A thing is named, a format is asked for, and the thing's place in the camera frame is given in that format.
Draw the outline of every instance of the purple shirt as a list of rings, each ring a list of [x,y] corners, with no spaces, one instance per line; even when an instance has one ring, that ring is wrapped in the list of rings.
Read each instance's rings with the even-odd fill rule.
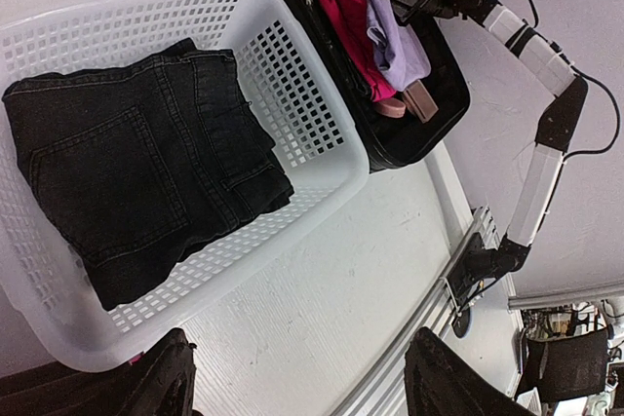
[[[393,88],[404,91],[431,73],[431,64],[410,26],[397,24],[390,0],[369,0],[367,35],[377,68]]]

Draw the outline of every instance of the folded jeans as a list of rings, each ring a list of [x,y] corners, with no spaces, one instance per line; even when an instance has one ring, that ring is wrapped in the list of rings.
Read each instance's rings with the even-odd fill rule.
[[[21,80],[3,100],[19,169],[106,310],[293,194],[231,51],[184,40],[128,67]]]

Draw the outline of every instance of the pink clothing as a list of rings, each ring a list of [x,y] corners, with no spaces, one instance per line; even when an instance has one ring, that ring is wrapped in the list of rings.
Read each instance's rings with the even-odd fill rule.
[[[373,101],[396,94],[374,62],[372,41],[367,35],[367,0],[319,0],[347,54],[372,89]]]

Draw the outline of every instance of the white wall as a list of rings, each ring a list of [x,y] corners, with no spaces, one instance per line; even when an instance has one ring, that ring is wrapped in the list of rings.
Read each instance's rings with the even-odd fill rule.
[[[526,0],[502,0],[529,19]],[[577,66],[607,83],[624,103],[622,0],[535,0],[539,30]],[[450,134],[453,157],[473,206],[489,203],[506,227],[527,171],[529,146],[549,96],[501,45],[478,26],[443,21],[443,31],[469,83],[472,107]],[[572,149],[605,145],[614,129],[605,95],[591,88]],[[620,141],[601,157],[570,160],[525,268],[519,295],[579,285],[624,283],[624,162]]]

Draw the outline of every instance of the black container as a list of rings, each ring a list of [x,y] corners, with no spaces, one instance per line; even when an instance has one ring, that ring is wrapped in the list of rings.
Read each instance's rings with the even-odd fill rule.
[[[371,105],[368,83],[344,51],[318,2],[284,1],[310,37],[346,102],[369,153],[371,171],[401,168],[420,161],[468,110],[470,94],[466,82],[431,17],[418,16],[410,24],[431,62],[431,74],[423,83],[440,109],[423,124],[410,113],[402,119],[377,114]]]

